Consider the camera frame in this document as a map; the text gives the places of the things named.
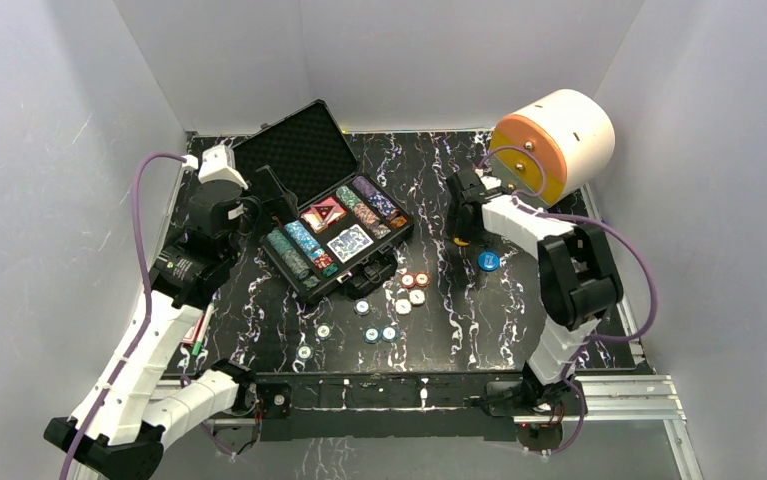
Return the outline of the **blue playing card deck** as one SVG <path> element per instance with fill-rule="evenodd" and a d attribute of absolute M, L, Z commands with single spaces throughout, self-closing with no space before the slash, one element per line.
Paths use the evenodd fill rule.
<path fill-rule="evenodd" d="M 327 247 L 340 262 L 346 263 L 373 244 L 371 236 L 360 225 L 355 224 L 337 234 L 327 243 Z"/>

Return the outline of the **blue small blind button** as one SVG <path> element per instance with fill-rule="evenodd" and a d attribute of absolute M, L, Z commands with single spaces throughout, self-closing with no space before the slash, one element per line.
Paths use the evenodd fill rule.
<path fill-rule="evenodd" d="M 478 266 L 485 272 L 493 272 L 500 267 L 500 258 L 491 251 L 484 251 L 478 255 Z"/>

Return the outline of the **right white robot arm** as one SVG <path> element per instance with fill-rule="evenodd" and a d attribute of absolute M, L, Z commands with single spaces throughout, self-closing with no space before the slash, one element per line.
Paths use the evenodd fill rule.
<path fill-rule="evenodd" d="M 475 168 L 450 175 L 446 186 L 448 234 L 461 243 L 493 234 L 533 257 L 547 315 L 520 381 L 488 383 L 482 407 L 492 416 L 549 413 L 572 390 L 578 356 L 624 295 L 606 233 L 537 209 Z"/>

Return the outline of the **triangular all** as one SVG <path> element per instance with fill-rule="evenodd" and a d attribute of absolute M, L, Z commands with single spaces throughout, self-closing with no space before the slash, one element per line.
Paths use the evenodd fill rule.
<path fill-rule="evenodd" d="M 346 215 L 346 211 L 338 201 L 314 204 L 311 210 L 320 218 L 322 223 L 327 225 L 338 222 Z"/>

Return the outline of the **red playing card deck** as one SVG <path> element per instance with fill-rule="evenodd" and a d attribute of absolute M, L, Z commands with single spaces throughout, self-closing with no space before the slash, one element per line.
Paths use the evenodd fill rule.
<path fill-rule="evenodd" d="M 319 203 L 321 203 L 321 202 L 332 202 L 332 201 L 338 201 L 338 202 L 340 203 L 340 201 L 339 201 L 339 200 L 337 200 L 335 197 L 333 197 L 333 196 L 329 196 L 329 197 L 326 197 L 326 198 L 324 198 L 323 200 L 321 200 L 321 201 L 319 201 L 319 202 L 317 202 L 317 203 L 314 203 L 314 204 L 319 204 Z M 340 204 L 342 205 L 342 207 L 344 208 L 344 210 L 346 211 L 346 215 L 345 215 L 345 216 L 344 216 L 344 217 L 343 217 L 341 220 L 339 220 L 338 222 L 336 222 L 336 223 L 334 223 L 334 224 L 332 224 L 332 225 L 327 225 L 327 224 L 324 224 L 324 223 L 322 223 L 322 222 L 321 222 L 321 220 L 320 220 L 320 218 L 319 218 L 319 217 L 318 217 L 318 216 L 317 216 L 315 213 L 313 213 L 313 212 L 312 212 L 312 210 L 311 210 L 311 207 L 312 207 L 314 204 L 312 204 L 312 205 L 311 205 L 311 206 L 310 206 L 308 209 L 306 209 L 305 211 L 303 211 L 303 212 L 302 212 L 302 214 L 301 214 L 301 218 L 302 218 L 302 219 L 303 219 L 303 220 L 304 220 L 304 221 L 307 223 L 307 225 L 308 225 L 308 226 L 309 226 L 309 227 L 310 227 L 310 228 L 311 228 L 311 229 L 312 229 L 312 230 L 313 230 L 315 233 L 321 233 L 321 232 L 323 232 L 323 231 L 324 231 L 324 230 L 326 230 L 327 228 L 329 228 L 329 227 L 331 227 L 331 226 L 335 225 L 336 223 L 338 223 L 339 221 L 341 221 L 341 220 L 342 220 L 343 218 L 345 218 L 345 217 L 346 217 L 346 215 L 347 215 L 347 210 L 346 210 L 346 209 L 345 209 L 345 207 L 344 207 L 344 206 L 343 206 L 343 205 L 340 203 Z"/>

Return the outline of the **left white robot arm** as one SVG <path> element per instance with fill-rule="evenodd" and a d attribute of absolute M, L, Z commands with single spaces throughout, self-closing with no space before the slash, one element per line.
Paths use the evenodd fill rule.
<path fill-rule="evenodd" d="M 267 394 L 256 374 L 229 359 L 158 403 L 151 399 L 185 334 L 207 317 L 240 252 L 247 182 L 231 166 L 200 167 L 191 198 L 192 225 L 167 243 L 154 263 L 145 258 L 140 204 L 132 203 L 143 296 L 119 345 L 85 399 L 67 417 L 50 420 L 44 438 L 66 457 L 68 478 L 78 462 L 109 479 L 148 479 L 165 451 L 216 414 L 261 419 Z"/>

